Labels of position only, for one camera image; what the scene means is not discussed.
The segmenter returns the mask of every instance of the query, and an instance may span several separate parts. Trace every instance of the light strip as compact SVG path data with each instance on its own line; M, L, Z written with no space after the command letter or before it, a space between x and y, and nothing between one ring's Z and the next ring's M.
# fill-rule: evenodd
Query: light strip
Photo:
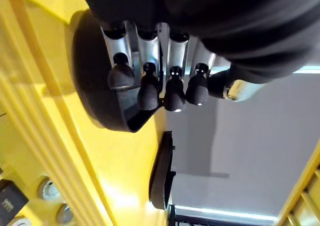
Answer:
M229 66L213 67L210 74L216 74L228 69L229 69ZM320 74L320 65L305 65L293 73L294 74Z
M259 215L259 214L243 213L243 212L229 212L229 211L222 211L222 210L216 210L216 209L186 207L186 206L179 206L179 205L175 205L174 207L180 210L190 210L190 211L209 213L209 214L215 214L215 215L226 215L226 216L233 216L233 217L239 217L239 218L267 220L267 221L278 220L278 218L275 216L267 216L267 215Z

